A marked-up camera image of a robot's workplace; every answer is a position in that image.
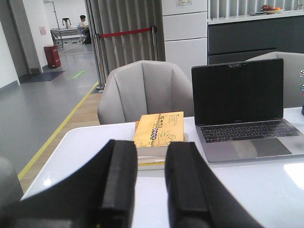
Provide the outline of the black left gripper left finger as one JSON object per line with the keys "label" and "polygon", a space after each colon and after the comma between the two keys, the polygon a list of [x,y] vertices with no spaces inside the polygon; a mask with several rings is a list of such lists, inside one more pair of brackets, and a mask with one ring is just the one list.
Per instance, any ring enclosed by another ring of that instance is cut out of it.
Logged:
{"label": "black left gripper left finger", "polygon": [[90,161],[54,186],[0,211],[3,228],[129,228],[137,151],[110,140]]}

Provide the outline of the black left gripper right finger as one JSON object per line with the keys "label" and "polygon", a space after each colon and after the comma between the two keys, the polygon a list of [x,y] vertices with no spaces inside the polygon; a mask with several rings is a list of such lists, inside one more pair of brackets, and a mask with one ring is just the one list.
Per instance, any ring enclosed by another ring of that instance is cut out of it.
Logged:
{"label": "black left gripper right finger", "polygon": [[195,143],[172,142],[165,181],[172,228],[260,228],[203,160]]}

